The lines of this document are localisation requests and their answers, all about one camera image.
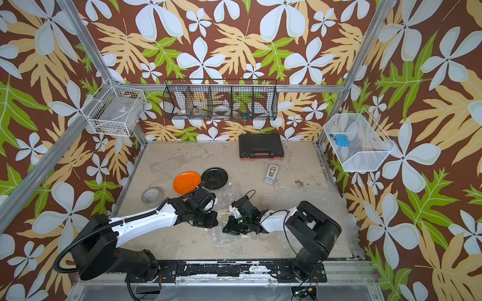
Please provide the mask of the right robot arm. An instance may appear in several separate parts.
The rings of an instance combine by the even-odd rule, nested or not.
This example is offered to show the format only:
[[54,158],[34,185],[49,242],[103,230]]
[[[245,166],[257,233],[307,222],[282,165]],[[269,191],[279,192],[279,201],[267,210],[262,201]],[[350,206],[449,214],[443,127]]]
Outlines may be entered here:
[[322,262],[328,258],[342,232],[335,220],[307,201],[302,201],[290,210],[260,211],[250,202],[249,197],[244,196],[230,205],[229,212],[231,215],[223,227],[223,233],[291,233],[301,243],[302,248],[287,267],[289,272],[285,273],[283,268],[277,276],[281,282],[294,279],[307,281],[312,276],[320,279],[323,273]]

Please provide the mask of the clear bubble wrap sheet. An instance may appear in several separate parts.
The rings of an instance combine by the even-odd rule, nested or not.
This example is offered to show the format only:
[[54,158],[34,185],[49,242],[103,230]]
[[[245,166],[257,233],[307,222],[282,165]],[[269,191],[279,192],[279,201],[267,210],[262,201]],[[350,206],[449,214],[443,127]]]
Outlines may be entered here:
[[[244,194],[238,190],[238,184],[228,183],[216,192],[219,203],[215,206],[218,212],[228,209],[234,201]],[[346,201],[342,199],[335,187],[323,181],[320,184],[270,188],[266,185],[256,189],[251,203],[259,210],[291,209],[301,201],[308,201],[317,209],[334,219],[342,229],[341,235],[330,253],[330,258],[363,257],[364,251],[358,244],[358,226],[354,215],[346,209]],[[255,259],[255,258],[293,258],[295,251],[301,249],[301,243],[291,234],[274,232],[270,234],[229,235],[222,232],[227,223],[210,230],[213,245],[207,248],[208,259]]]

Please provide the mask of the cream patterned plate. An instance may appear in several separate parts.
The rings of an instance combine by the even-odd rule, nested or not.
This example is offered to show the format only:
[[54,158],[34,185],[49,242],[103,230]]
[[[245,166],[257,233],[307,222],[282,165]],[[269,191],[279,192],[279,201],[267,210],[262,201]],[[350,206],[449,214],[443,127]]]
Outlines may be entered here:
[[231,216],[231,212],[228,209],[221,209],[218,211],[218,219],[222,223],[227,223],[229,221],[230,216]]

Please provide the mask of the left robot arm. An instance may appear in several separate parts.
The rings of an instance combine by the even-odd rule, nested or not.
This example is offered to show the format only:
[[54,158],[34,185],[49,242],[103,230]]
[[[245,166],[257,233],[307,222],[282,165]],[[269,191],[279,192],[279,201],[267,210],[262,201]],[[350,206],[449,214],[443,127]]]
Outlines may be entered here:
[[211,229],[218,226],[214,193],[203,186],[177,198],[166,198],[154,209],[117,218],[90,220],[78,236],[56,257],[57,273],[76,273],[91,280],[104,273],[125,273],[129,280],[150,282],[159,274],[158,259],[149,250],[123,246],[131,240],[182,223]]

